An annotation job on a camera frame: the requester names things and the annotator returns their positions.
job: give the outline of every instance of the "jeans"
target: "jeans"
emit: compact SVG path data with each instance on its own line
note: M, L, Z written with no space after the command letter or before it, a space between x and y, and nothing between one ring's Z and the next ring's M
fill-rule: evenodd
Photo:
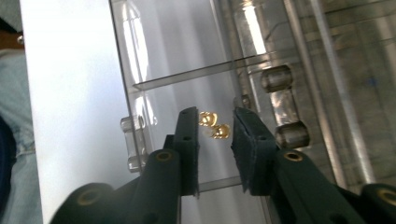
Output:
M42 223L26 58L22 50L0 50L0 116L17 144L11 192L0 223Z

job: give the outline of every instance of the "person's leg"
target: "person's leg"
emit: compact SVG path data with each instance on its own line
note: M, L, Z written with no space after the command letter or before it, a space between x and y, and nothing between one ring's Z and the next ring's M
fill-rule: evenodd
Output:
M17 144L11 192L1 223L42 223L26 59L22 50L0 50L0 116Z

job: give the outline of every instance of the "white surface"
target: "white surface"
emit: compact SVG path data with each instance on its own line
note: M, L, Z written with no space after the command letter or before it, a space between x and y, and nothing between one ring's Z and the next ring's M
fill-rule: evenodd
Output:
M21 0L44 223L74 189L131 180L107 0Z

